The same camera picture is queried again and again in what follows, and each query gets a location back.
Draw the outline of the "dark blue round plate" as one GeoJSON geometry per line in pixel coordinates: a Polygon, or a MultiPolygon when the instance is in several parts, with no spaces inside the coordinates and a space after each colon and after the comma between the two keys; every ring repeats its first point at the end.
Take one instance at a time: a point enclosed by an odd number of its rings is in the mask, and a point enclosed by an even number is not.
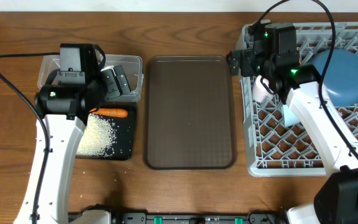
{"type": "Polygon", "coordinates": [[[358,103],[358,56],[348,50],[334,50],[324,84],[334,106],[358,103]]]}

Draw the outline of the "pink plastic cup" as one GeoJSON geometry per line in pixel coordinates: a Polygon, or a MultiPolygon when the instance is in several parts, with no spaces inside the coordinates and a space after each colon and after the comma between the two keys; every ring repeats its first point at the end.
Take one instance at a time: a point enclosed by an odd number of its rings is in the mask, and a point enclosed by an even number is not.
{"type": "Polygon", "coordinates": [[[269,87],[269,81],[265,78],[262,80],[262,76],[258,75],[252,86],[252,97],[256,102],[263,103],[265,100],[271,100],[274,97],[273,91],[266,90],[265,87],[269,87]]]}

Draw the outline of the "orange carrot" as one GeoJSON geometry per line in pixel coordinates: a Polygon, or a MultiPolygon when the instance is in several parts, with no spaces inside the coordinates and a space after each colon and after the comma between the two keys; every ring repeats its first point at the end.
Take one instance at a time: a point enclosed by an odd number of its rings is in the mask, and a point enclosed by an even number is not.
{"type": "Polygon", "coordinates": [[[127,110],[121,108],[95,108],[89,113],[114,118],[126,118],[129,115],[129,112],[127,110]]]}

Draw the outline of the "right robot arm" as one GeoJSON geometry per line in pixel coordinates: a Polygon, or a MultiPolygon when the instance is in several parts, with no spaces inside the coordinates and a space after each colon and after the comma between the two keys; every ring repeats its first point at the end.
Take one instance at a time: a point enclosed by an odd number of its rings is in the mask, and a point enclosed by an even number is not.
{"type": "Polygon", "coordinates": [[[293,24],[244,26],[227,61],[241,80],[246,138],[256,140],[254,103],[279,96],[322,158],[328,180],[312,203],[287,210],[287,223],[358,223],[358,145],[334,109],[322,76],[313,65],[300,63],[293,24]]]}

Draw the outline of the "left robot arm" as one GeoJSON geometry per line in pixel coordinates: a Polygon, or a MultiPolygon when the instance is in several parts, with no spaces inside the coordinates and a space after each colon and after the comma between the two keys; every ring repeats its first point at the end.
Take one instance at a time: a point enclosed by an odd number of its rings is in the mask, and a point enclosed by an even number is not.
{"type": "Polygon", "coordinates": [[[123,68],[107,66],[96,44],[61,44],[58,69],[35,96],[37,143],[23,204],[15,223],[68,223],[75,155],[89,115],[125,118],[101,104],[129,91],[123,68]]]}

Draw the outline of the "light blue bowl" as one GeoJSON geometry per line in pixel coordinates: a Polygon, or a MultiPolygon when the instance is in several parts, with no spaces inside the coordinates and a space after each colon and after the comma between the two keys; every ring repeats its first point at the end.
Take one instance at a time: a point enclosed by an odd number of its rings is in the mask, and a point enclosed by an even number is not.
{"type": "Polygon", "coordinates": [[[294,112],[287,105],[282,106],[281,112],[282,112],[282,116],[283,116],[284,127],[287,128],[287,127],[290,127],[290,126],[300,123],[300,120],[298,119],[298,117],[294,114],[294,112]]]}

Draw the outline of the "pile of white rice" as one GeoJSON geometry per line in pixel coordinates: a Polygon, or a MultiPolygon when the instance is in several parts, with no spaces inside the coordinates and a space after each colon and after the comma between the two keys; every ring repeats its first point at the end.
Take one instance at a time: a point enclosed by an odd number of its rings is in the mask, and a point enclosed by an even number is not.
{"type": "Polygon", "coordinates": [[[77,157],[107,159],[115,155],[117,143],[116,124],[112,118],[90,114],[77,150],[77,157]]]}

